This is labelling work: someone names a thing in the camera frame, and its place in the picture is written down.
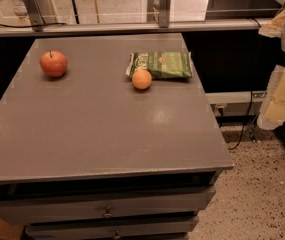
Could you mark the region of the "upper grey drawer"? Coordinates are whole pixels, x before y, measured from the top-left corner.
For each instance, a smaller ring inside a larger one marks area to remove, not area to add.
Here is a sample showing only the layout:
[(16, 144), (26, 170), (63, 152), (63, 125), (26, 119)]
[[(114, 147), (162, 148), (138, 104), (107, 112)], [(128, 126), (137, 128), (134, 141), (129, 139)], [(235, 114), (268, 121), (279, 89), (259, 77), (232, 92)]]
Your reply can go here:
[(105, 207), (110, 207), (112, 218), (199, 211), (214, 194), (209, 186), (0, 201), (0, 218), (29, 225), (102, 219)]

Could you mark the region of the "orange fruit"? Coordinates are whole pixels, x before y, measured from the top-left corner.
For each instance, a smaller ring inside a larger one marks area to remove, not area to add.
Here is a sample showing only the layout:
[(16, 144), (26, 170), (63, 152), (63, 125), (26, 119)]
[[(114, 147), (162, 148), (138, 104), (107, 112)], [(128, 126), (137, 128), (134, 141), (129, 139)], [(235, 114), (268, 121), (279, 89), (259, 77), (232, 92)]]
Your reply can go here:
[(152, 76), (147, 70), (137, 70), (132, 76), (132, 84), (139, 90), (145, 90), (152, 84)]

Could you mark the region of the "metal upright bracket centre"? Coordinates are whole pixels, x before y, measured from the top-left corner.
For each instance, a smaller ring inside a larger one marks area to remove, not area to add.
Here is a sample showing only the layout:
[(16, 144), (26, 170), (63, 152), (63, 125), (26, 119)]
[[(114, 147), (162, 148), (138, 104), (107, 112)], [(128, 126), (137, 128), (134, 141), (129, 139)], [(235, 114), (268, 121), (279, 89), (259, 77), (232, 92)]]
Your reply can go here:
[(159, 27), (167, 28), (170, 23), (171, 0), (159, 0)]

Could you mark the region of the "grey metal rail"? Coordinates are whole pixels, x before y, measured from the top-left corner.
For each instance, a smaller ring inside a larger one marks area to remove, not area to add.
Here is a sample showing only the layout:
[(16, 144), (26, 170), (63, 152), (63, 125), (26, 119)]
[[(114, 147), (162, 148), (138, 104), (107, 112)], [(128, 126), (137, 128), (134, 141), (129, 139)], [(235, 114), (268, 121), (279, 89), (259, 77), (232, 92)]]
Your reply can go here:
[(222, 19), (195, 22), (171, 22), (167, 27), (155, 23), (84, 24), (57, 23), (41, 30), (31, 26), (0, 26), (0, 37), (53, 37), (80, 35), (117, 35), (145, 33), (177, 33), (194, 31), (256, 30), (267, 24), (270, 18)]

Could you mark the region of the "upper metal drawer knob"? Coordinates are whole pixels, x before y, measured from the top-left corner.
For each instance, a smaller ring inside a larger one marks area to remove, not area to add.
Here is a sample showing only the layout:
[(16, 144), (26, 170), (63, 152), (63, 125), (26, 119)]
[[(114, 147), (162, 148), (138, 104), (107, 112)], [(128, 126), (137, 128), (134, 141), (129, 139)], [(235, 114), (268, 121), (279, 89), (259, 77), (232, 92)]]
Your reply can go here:
[(110, 207), (105, 207), (105, 212), (102, 214), (103, 218), (112, 218), (113, 214), (110, 211)]

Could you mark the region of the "red apple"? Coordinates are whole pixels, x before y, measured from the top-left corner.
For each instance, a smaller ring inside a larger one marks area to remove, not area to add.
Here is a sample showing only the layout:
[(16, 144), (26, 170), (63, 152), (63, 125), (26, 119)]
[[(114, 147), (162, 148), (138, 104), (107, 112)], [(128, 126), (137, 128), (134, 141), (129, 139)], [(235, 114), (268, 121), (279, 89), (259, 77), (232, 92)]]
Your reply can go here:
[(50, 77), (61, 77), (66, 73), (67, 59), (61, 52), (49, 50), (41, 56), (40, 67)]

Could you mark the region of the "grey drawer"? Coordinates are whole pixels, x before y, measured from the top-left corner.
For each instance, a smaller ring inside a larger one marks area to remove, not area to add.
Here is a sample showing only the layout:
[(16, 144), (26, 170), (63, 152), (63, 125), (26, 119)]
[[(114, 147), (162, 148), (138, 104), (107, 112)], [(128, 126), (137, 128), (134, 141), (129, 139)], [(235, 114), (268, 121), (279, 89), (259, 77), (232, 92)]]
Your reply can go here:
[(198, 221), (195, 215), (135, 217), (28, 226), (26, 232), (40, 240), (98, 240), (112, 239), (116, 230), (121, 238), (187, 233), (195, 228)]
[(214, 194), (209, 186), (0, 201), (0, 218), (29, 225), (102, 219), (105, 207), (110, 207), (112, 218), (199, 211)]

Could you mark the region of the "metal drawer knob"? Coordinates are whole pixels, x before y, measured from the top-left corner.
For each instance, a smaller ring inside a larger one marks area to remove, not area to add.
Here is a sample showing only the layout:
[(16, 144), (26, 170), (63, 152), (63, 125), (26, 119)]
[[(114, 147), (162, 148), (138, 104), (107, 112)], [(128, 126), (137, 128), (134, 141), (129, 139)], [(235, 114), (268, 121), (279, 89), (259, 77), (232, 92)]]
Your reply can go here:
[(110, 207), (105, 207), (105, 212), (102, 214), (103, 218), (112, 218), (113, 214), (110, 211)]
[(114, 232), (114, 236), (112, 237), (112, 239), (113, 240), (120, 240), (121, 239), (121, 236), (117, 230)]

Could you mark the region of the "grey wall-mounted metal box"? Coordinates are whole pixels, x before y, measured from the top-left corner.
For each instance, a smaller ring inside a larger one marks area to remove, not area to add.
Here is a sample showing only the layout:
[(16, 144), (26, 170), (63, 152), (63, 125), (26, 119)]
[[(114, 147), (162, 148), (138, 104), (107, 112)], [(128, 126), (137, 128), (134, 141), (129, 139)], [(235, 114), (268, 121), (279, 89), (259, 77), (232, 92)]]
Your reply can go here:
[(266, 92), (219, 92), (206, 96), (216, 117), (255, 116), (259, 114)]

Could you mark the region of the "metal upright bracket left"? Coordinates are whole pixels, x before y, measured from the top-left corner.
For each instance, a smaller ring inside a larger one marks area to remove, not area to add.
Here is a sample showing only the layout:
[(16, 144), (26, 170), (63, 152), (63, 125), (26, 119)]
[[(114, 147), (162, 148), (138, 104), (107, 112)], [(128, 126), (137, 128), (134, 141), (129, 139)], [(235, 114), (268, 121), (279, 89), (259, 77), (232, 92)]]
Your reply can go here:
[(29, 15), (31, 28), (35, 32), (43, 30), (43, 20), (37, 0), (23, 0)]

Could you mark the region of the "lower grey drawer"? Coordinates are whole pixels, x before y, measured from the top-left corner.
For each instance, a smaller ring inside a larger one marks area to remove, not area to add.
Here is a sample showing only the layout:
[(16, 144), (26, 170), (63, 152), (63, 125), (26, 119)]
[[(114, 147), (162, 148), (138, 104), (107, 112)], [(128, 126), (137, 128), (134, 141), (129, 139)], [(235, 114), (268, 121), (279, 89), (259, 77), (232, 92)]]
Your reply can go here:
[(195, 228), (198, 221), (195, 215), (135, 217), (28, 226), (26, 232), (40, 240), (98, 240), (112, 239), (116, 230), (121, 238), (187, 233)]

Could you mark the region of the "lower metal drawer knob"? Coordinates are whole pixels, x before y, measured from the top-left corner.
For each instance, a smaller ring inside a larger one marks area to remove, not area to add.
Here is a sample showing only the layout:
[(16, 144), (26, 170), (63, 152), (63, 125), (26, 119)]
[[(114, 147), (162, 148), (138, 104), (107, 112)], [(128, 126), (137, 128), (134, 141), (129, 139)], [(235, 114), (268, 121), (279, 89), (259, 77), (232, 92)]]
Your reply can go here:
[(114, 236), (112, 237), (112, 239), (113, 240), (120, 240), (121, 239), (121, 236), (117, 230), (114, 232)]

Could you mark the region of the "metal upright bracket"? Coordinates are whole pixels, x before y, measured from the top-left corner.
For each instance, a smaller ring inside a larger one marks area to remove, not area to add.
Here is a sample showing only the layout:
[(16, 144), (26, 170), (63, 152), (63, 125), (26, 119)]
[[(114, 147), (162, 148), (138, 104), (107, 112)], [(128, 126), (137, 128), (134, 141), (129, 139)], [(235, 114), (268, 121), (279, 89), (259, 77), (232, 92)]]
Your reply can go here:
[(159, 0), (159, 27), (167, 28), (170, 23), (171, 0)]
[(37, 0), (23, 0), (29, 15), (31, 28), (35, 32), (43, 30), (43, 20)]

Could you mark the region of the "grey drawer cabinet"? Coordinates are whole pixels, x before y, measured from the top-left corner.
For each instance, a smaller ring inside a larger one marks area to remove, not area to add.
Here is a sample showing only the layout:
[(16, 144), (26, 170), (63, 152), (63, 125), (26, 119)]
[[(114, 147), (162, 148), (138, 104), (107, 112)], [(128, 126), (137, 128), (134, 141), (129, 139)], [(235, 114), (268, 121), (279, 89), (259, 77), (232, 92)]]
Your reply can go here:
[[(35, 41), (0, 101), (0, 201), (214, 187), (233, 162), (199, 79), (138, 91), (125, 73), (134, 52), (184, 49), (178, 34)], [(40, 67), (49, 50), (67, 59), (61, 77)], [(189, 233), (120, 240), (187, 240)]]

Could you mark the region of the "green jalapeno chip bag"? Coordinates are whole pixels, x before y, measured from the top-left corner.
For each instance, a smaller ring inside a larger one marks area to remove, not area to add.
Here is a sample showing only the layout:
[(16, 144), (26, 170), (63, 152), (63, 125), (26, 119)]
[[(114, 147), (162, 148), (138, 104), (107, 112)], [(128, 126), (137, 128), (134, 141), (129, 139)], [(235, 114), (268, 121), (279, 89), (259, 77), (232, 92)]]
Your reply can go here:
[(130, 55), (126, 75), (147, 70), (153, 79), (192, 78), (193, 69), (188, 52), (137, 52)]

